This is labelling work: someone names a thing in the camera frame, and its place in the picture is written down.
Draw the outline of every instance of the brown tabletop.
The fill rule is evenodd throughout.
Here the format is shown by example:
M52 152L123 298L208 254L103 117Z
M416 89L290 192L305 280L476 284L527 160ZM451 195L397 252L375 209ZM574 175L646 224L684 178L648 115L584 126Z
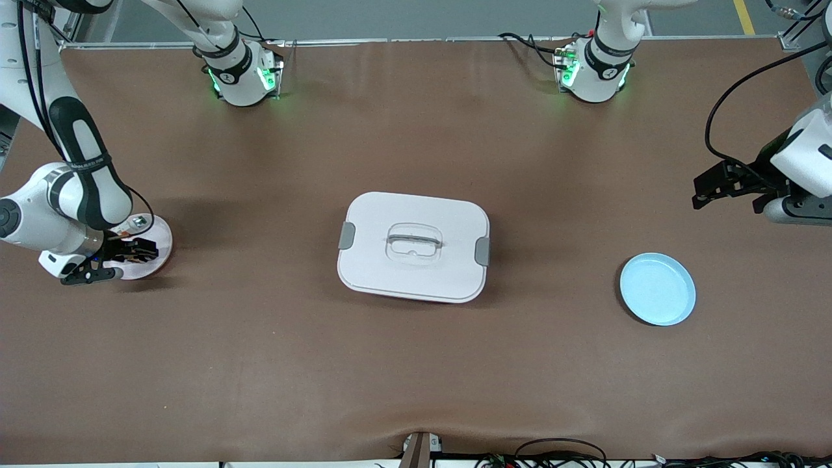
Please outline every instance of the brown tabletop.
M300 48L279 101L216 101L190 51L68 51L121 177L173 227L146 281L64 287L0 246L6 463L288 461L583 438L613 457L829 451L832 231L752 197L691 208L719 95L776 40L644 42L623 92L558 94L505 43ZM741 88L714 143L746 160L814 101L799 62ZM56 158L22 125L0 177ZM476 202L493 263L475 301L353 292L336 273L369 191ZM698 302L634 320L617 271L660 251Z

